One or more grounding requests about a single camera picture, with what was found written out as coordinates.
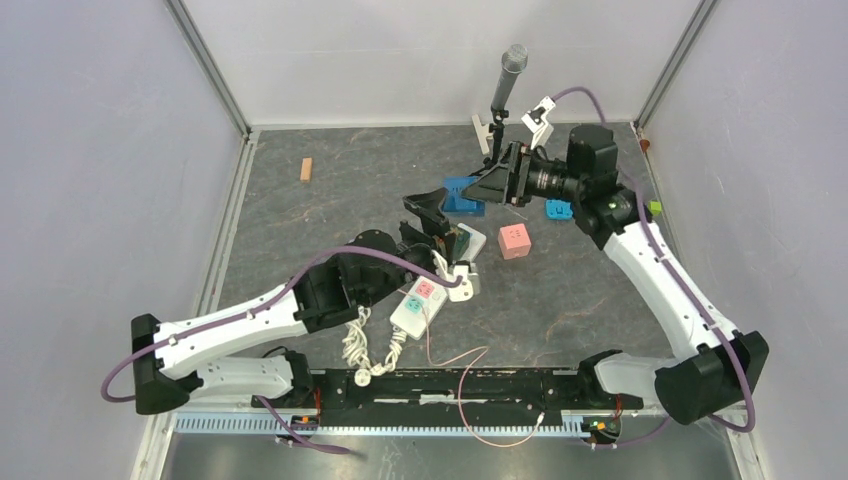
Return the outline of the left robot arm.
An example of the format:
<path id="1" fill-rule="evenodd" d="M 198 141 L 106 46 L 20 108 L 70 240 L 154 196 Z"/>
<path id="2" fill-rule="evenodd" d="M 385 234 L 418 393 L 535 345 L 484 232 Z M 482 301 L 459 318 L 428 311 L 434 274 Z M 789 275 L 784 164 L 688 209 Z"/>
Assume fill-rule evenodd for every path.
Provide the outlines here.
<path id="1" fill-rule="evenodd" d="M 444 216 L 446 196 L 442 188 L 406 196 L 404 206 L 419 218 L 418 226 L 402 222 L 398 237 L 363 231 L 255 299 L 176 322 L 150 314 L 134 318 L 125 366 L 133 373 L 136 412 L 161 414 L 201 397 L 237 395 L 256 405 L 302 407 L 315 391 L 303 354 L 247 358 L 244 351 L 363 320 L 403 286 L 423 302 L 470 299 L 473 261 L 485 239 Z"/>

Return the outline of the dark green cube socket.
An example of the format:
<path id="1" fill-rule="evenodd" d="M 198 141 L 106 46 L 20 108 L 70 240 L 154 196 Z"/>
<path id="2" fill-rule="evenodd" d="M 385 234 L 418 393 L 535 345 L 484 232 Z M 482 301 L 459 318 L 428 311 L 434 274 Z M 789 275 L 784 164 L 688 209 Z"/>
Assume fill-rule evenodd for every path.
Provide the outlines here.
<path id="1" fill-rule="evenodd" d="M 448 232 L 442 237 L 444 244 L 444 258 L 449 264 L 456 263 L 466 252 L 471 239 L 471 234 L 460 225 L 452 225 Z"/>

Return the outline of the blue cube socket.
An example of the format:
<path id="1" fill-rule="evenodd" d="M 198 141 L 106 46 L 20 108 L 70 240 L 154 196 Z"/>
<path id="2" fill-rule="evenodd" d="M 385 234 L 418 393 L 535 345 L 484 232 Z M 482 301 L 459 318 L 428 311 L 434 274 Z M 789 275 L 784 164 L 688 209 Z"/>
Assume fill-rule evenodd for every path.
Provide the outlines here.
<path id="1" fill-rule="evenodd" d="M 446 177 L 443 182 L 447 195 L 442 205 L 445 214 L 483 217 L 485 215 L 485 204 L 477 200 L 469 200 L 462 196 L 462 191 L 471 185 L 476 178 L 474 176 L 452 176 Z"/>

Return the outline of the white multicolour power strip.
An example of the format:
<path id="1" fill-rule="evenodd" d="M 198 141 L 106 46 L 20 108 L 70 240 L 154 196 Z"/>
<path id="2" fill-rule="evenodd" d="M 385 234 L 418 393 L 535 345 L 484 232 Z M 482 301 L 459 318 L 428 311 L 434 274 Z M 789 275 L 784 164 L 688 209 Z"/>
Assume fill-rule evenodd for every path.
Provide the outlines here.
<path id="1" fill-rule="evenodd" d="M 432 254 L 436 274 L 449 282 L 461 276 L 460 284 L 457 287 L 447 288 L 426 277 L 419 277 L 389 318 L 396 330 L 406 333 L 415 340 L 424 335 L 426 327 L 446 302 L 466 302 L 481 292 L 479 274 L 474 260 L 486 245 L 487 237 L 463 223 L 459 223 L 458 228 L 460 237 L 463 239 L 459 259 L 449 264 L 448 260 L 437 251 L 433 251 Z"/>

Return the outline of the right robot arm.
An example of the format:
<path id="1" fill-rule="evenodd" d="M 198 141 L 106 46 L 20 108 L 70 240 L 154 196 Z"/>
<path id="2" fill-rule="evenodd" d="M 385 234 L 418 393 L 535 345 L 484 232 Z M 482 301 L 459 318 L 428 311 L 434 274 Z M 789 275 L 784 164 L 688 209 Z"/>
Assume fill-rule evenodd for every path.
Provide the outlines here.
<path id="1" fill-rule="evenodd" d="M 757 331 L 742 332 L 695 285 L 668 247 L 640 192 L 619 180 L 618 145 L 607 127 L 582 124 L 568 137 L 564 159 L 542 146 L 510 143 L 501 160 L 465 187 L 469 200 L 516 207 L 535 197 L 570 203 L 573 220 L 634 285 L 671 346 L 672 357 L 604 352 L 583 361 L 580 400 L 602 408 L 617 394 L 657 404 L 681 425 L 743 403 L 743 424 L 756 424 L 753 393 L 769 355 Z"/>

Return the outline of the pink cube socket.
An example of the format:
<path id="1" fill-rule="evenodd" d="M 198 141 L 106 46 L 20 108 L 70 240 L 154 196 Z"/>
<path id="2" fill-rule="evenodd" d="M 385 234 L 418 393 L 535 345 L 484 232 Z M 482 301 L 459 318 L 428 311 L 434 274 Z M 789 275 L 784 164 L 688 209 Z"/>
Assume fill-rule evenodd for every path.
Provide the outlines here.
<path id="1" fill-rule="evenodd" d="M 498 231 L 498 245 L 505 260 L 527 256 L 531 250 L 532 241 L 526 225 L 518 223 L 501 227 Z"/>

